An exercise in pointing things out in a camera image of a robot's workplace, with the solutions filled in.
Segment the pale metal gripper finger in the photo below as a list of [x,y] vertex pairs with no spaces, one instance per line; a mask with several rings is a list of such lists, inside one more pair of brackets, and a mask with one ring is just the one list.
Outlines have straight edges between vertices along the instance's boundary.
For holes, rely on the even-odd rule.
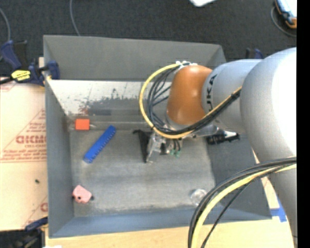
[[166,142],[161,143],[158,148],[159,155],[167,155],[170,153],[168,145]]
[[152,153],[157,148],[157,141],[155,136],[151,136],[148,140],[147,147],[146,147],[146,159],[145,162],[148,163]]

